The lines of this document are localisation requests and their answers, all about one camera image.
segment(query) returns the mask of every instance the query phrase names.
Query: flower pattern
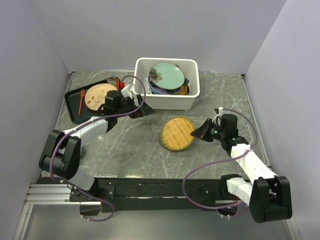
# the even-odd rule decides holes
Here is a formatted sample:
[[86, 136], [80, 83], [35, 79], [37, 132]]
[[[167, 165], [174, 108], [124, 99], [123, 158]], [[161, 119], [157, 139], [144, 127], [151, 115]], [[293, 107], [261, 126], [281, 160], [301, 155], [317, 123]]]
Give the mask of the flower pattern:
[[153, 82], [157, 83], [162, 80], [161, 73], [157, 72], [153, 67], [149, 71], [150, 78]]

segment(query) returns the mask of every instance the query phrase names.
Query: white bin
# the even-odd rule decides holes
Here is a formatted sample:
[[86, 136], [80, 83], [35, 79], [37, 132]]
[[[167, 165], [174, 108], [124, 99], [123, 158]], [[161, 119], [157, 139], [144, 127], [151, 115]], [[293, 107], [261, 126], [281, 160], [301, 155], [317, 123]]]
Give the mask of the white bin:
[[[149, 70], [153, 65], [159, 63], [168, 63], [179, 66], [184, 77], [190, 81], [188, 84], [190, 89], [189, 95], [148, 94]], [[194, 103], [195, 98], [200, 94], [198, 65], [196, 61], [191, 59], [142, 57], [135, 63], [134, 75], [143, 81], [147, 92], [145, 102], [153, 109], [189, 110]], [[140, 83], [136, 79], [133, 79], [133, 84], [135, 85], [133, 90], [134, 93], [143, 96], [144, 91]]]

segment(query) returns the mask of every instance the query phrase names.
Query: woven placemat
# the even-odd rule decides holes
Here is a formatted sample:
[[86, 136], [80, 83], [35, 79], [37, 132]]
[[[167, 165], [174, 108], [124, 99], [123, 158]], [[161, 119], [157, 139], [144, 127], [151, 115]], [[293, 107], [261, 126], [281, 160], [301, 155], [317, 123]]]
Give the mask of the woven placemat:
[[181, 151], [194, 140], [190, 135], [194, 130], [195, 126], [188, 118], [175, 116], [164, 124], [159, 138], [160, 145], [172, 152]]

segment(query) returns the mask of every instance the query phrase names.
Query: stack of dishes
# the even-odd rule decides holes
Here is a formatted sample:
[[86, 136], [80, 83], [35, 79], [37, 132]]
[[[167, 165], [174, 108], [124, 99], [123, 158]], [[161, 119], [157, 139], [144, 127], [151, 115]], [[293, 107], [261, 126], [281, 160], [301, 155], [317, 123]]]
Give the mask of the stack of dishes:
[[150, 68], [148, 85], [152, 94], [188, 95], [189, 80], [177, 65], [158, 63]]

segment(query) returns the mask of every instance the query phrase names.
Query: black tray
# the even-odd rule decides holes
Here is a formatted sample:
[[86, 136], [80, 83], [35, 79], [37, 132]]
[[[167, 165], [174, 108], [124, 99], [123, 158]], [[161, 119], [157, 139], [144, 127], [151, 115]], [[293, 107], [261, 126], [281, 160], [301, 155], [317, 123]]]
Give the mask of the black tray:
[[80, 88], [68, 91], [64, 95], [66, 108], [68, 109], [70, 119], [73, 123], [75, 123], [75, 124], [83, 123], [83, 122], [89, 120], [92, 116], [94, 116], [96, 114], [95, 111], [92, 111], [89, 108], [87, 108], [87, 105], [85, 103], [85, 98], [83, 97], [81, 113], [80, 113], [80, 116], [78, 115], [80, 99], [81, 99], [81, 89], [84, 89], [84, 92], [86, 93], [88, 91], [88, 89], [94, 85], [107, 84], [107, 83], [108, 83], [107, 80], [104, 79], [104, 80], [92, 83], [90, 85], [82, 86]]

